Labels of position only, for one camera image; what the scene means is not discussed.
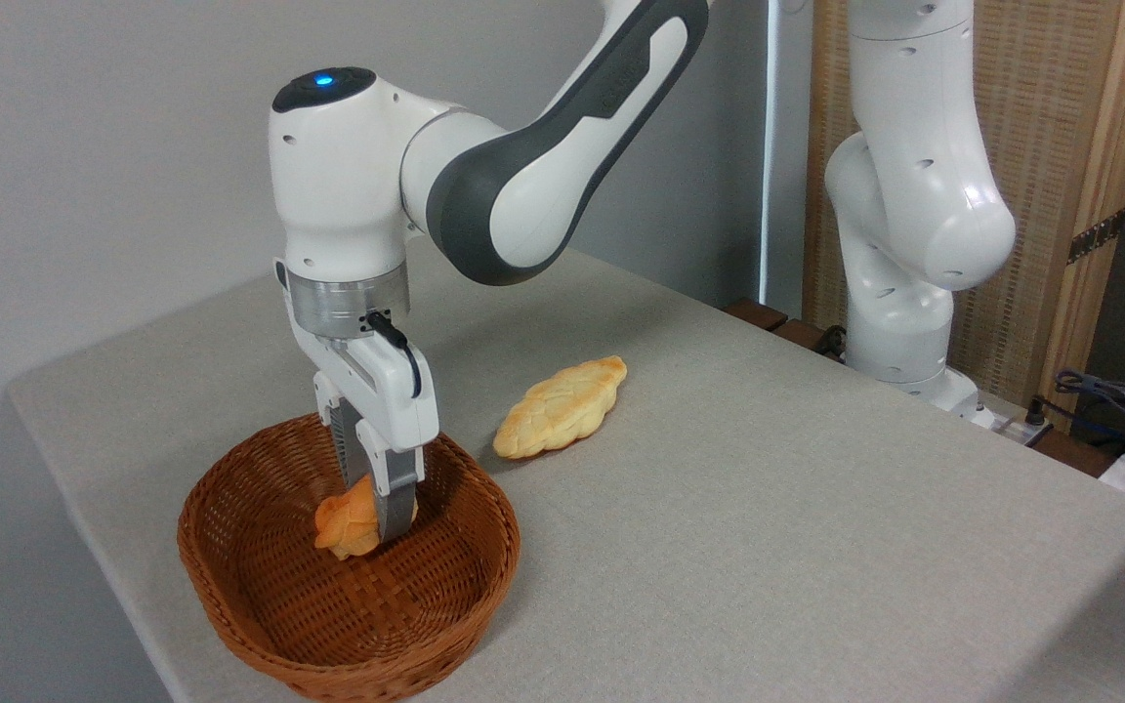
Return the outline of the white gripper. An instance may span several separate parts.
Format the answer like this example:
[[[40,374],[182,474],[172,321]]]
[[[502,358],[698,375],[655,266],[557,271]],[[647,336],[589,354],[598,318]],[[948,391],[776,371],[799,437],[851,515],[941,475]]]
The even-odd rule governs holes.
[[[274,272],[294,337],[321,370],[312,378],[317,413],[343,483],[370,476],[380,542],[392,542],[410,530],[425,479],[421,445],[438,435],[432,372],[395,332],[410,314],[407,265],[344,283],[296,274],[284,260]]]

